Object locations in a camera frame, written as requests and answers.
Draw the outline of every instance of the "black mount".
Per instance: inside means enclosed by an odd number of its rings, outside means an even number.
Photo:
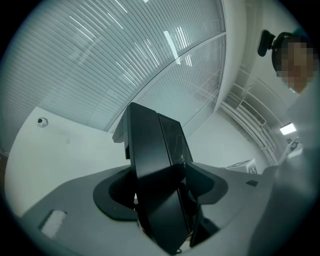
[[[117,221],[139,220],[145,233],[172,255],[191,234],[194,246],[219,230],[199,205],[219,201],[228,184],[192,164],[178,121],[130,103],[112,138],[124,142],[131,167],[95,187],[93,199],[103,213]]]

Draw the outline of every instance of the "white wall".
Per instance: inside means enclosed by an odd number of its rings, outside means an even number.
[[[38,118],[47,118],[40,128]],[[22,216],[59,185],[82,176],[129,165],[123,143],[112,133],[94,129],[36,107],[24,122],[10,151],[4,189]]]
[[[214,110],[228,95],[240,67],[246,42],[245,0],[222,0],[226,32],[225,62],[220,92]]]
[[[261,174],[269,166],[263,152],[224,118],[221,110],[213,113],[188,139],[194,162],[214,167],[227,167],[255,159]]]

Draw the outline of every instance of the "ceiling light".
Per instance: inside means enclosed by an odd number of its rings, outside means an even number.
[[[282,126],[280,128],[280,131],[282,132],[283,135],[287,135],[287,134],[295,132],[296,128],[295,128],[294,124],[291,122],[291,123],[286,124],[285,126]]]

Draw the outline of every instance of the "ventilation grille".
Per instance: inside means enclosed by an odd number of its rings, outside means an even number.
[[[246,101],[242,100],[240,106],[247,110],[262,126],[266,123],[266,120]]]

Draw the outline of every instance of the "black device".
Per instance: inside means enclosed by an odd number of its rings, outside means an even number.
[[[130,103],[112,138],[124,142],[131,167],[96,186],[93,199],[101,211],[118,221],[139,220],[145,233],[172,255],[191,234],[194,246],[219,230],[204,218],[199,204],[217,202],[228,184],[192,165],[178,121]]]

